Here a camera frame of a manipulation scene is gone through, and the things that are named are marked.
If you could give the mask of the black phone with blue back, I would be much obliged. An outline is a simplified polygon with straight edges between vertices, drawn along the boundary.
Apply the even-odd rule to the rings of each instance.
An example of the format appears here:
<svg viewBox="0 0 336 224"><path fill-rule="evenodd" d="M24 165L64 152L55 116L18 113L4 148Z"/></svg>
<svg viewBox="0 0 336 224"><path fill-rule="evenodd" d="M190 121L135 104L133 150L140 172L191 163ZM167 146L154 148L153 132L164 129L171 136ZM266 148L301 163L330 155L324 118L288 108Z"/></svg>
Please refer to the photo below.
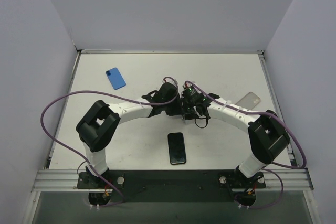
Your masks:
<svg viewBox="0 0 336 224"><path fill-rule="evenodd" d="M106 71L107 78L115 90L126 86L126 82L119 69L114 67Z"/></svg>

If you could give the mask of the clear phone case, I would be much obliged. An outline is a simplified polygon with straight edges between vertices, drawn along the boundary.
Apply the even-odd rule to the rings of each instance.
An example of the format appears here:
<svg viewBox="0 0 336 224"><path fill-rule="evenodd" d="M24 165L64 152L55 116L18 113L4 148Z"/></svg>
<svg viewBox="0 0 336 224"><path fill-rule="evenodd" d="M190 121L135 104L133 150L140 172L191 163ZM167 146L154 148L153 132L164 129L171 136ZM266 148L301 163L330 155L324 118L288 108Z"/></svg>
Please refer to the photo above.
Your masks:
<svg viewBox="0 0 336 224"><path fill-rule="evenodd" d="M253 92L248 92L235 104L239 107L246 108L248 110L253 110L260 102L261 98L259 96L257 96Z"/></svg>

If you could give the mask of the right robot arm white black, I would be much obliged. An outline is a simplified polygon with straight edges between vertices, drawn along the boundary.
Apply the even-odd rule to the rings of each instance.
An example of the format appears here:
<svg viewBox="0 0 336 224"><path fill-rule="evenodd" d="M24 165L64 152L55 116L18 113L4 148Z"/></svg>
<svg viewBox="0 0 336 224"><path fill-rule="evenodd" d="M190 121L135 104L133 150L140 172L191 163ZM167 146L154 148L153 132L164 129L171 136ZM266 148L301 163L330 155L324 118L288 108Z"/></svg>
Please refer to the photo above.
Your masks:
<svg viewBox="0 0 336 224"><path fill-rule="evenodd" d="M271 164L290 143L284 126L271 110L254 112L231 104L216 94L204 94L192 84L185 86L181 100L186 119L192 115L206 121L217 119L248 134L251 154L236 168L246 178L252 178Z"/></svg>

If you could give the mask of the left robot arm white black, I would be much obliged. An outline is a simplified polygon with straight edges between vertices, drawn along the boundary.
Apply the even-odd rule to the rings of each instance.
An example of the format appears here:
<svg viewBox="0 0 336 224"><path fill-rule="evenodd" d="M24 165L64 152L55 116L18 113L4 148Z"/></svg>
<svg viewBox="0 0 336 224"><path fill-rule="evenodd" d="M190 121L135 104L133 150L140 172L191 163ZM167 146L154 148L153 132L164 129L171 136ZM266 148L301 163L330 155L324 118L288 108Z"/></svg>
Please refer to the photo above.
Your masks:
<svg viewBox="0 0 336 224"><path fill-rule="evenodd" d="M140 118L150 118L165 112L169 116L181 114L177 82L164 82L135 103L110 103L96 101L76 126L88 159L89 182L101 188L108 181L105 148L111 142L117 126Z"/></svg>

